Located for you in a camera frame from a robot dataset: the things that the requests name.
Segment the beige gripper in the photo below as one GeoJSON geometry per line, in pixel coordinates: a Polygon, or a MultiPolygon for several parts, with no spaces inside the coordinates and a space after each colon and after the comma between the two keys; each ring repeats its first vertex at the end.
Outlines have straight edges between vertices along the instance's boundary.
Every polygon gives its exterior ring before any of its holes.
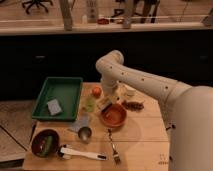
{"type": "Polygon", "coordinates": [[[103,112],[109,106],[111,106],[112,104],[116,103],[118,100],[119,100],[119,96],[118,95],[108,95],[108,96],[104,96],[103,98],[98,100],[96,105],[97,105],[97,108],[101,112],[103,112]]]}

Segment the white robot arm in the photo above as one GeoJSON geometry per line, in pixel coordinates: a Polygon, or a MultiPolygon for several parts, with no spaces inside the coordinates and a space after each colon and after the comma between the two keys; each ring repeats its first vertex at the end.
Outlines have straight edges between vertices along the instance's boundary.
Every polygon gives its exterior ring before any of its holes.
{"type": "Polygon", "coordinates": [[[128,68],[118,50],[99,58],[96,69],[105,94],[113,94],[123,82],[170,109],[168,171],[213,171],[213,87],[128,68]]]}

